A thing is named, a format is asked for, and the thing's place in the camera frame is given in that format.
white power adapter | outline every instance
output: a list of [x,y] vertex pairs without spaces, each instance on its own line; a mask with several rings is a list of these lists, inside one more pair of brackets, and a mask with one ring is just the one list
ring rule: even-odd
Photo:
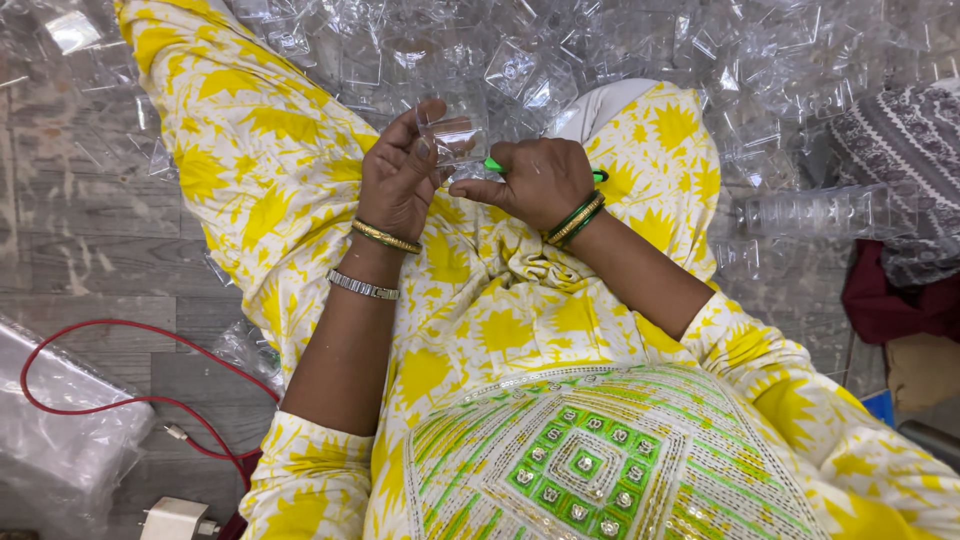
[[217,522],[205,520],[208,504],[164,497],[147,512],[140,540],[193,540],[195,534],[220,532]]

silver wristwatch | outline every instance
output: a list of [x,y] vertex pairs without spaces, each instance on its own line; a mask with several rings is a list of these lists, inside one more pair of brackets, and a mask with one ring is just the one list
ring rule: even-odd
[[331,283],[340,285],[344,289],[351,290],[353,292],[359,292],[360,294],[366,294],[367,296],[373,296],[374,298],[396,300],[400,297],[400,291],[396,289],[385,289],[369,283],[359,282],[354,278],[348,278],[340,272],[337,272],[336,268],[330,268],[330,270],[326,273],[326,278]]

hand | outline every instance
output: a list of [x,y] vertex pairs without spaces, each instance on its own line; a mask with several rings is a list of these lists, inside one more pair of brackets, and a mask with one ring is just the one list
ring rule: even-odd
[[426,211],[443,183],[437,148],[420,137],[420,118],[439,118],[446,104],[431,99],[401,114],[380,134],[363,158],[357,219],[401,240],[416,242]]
[[449,188],[453,197],[494,205],[538,231],[550,231],[593,191],[593,170],[580,144],[562,138],[498,142],[491,157],[506,183],[470,178]]

gold bangle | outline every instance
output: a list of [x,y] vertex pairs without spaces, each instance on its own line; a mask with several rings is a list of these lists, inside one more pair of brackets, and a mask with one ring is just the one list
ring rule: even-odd
[[550,244],[551,246],[556,246],[561,240],[564,239],[564,236],[570,234],[570,231],[576,229],[578,225],[587,219],[587,216],[596,210],[597,207],[602,205],[604,199],[606,199],[606,197],[603,196],[603,193],[598,193],[596,199],[593,199],[593,201],[591,201],[586,208],[580,210],[580,213],[571,219],[570,222],[567,223],[562,229],[557,231],[556,234],[547,238],[546,243]]
[[367,225],[366,223],[360,221],[359,219],[354,219],[352,226],[354,229],[356,229],[360,233],[363,233],[369,236],[370,238],[373,238],[374,240],[381,242],[383,244],[386,244],[392,248],[397,248],[407,253],[412,253],[414,255],[419,255],[420,252],[423,251],[422,245],[413,244],[405,240],[401,240],[395,236],[391,236],[387,233],[383,233],[382,231],[378,231],[377,229],[374,229],[373,227],[371,227],[370,225]]

green cutter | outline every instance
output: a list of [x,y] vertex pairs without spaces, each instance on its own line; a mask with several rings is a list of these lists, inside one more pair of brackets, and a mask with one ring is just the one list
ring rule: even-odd
[[[507,172],[507,169],[503,168],[503,165],[501,165],[500,163],[497,163],[496,161],[494,161],[493,158],[487,158],[483,162],[483,166],[488,171],[492,171],[495,173]],[[606,182],[609,177],[610,177],[610,174],[608,174],[607,171],[603,169],[593,169],[594,184],[600,184],[601,182]]]

